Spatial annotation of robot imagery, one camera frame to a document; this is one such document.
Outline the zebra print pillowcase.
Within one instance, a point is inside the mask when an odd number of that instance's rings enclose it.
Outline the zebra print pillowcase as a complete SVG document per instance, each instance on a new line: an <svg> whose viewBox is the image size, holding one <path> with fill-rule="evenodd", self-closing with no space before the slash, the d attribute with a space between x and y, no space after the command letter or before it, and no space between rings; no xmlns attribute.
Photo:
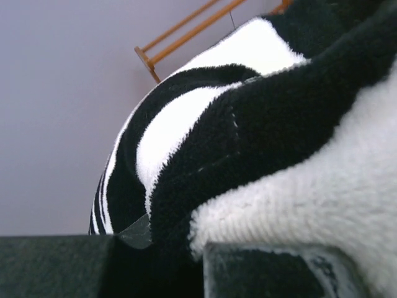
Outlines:
<svg viewBox="0 0 397 298"><path fill-rule="evenodd" d="M120 130L89 233L148 216L138 297L202 297L211 242L321 245L396 296L396 2L294 1L154 87Z"/></svg>

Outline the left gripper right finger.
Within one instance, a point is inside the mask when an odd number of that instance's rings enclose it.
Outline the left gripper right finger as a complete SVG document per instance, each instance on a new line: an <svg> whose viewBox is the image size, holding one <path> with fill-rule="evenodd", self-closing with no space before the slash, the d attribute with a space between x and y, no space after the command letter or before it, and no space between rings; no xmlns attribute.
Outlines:
<svg viewBox="0 0 397 298"><path fill-rule="evenodd" d="M209 243L203 251L205 297L369 297L355 264L316 245Z"/></svg>

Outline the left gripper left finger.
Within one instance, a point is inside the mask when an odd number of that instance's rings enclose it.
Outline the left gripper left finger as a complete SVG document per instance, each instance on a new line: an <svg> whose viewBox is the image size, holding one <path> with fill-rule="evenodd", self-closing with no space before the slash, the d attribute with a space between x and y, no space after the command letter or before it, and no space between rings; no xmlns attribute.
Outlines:
<svg viewBox="0 0 397 298"><path fill-rule="evenodd" d="M148 216L118 235L1 238L1 297L138 297Z"/></svg>

